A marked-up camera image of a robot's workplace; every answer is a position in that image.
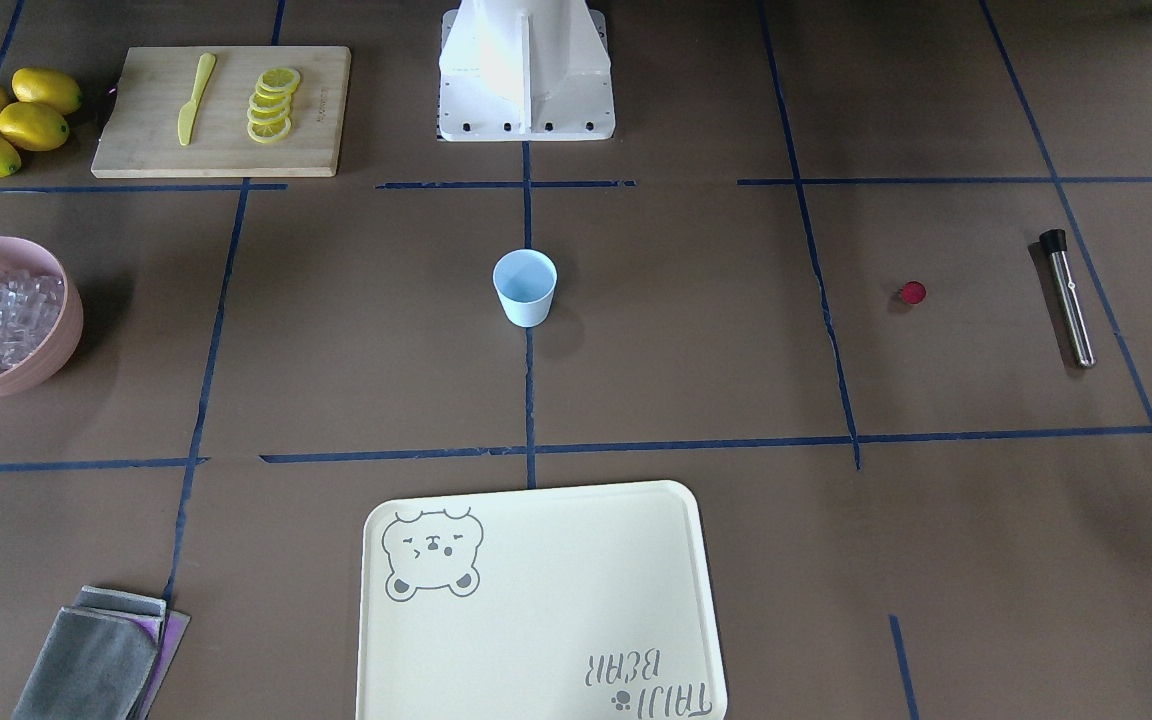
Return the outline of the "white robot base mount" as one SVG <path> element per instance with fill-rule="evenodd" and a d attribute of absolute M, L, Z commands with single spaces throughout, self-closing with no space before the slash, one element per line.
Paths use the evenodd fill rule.
<path fill-rule="evenodd" d="M 585 1 L 462 1 L 444 13 L 435 136 L 608 141 L 616 129 L 602 12 Z"/>

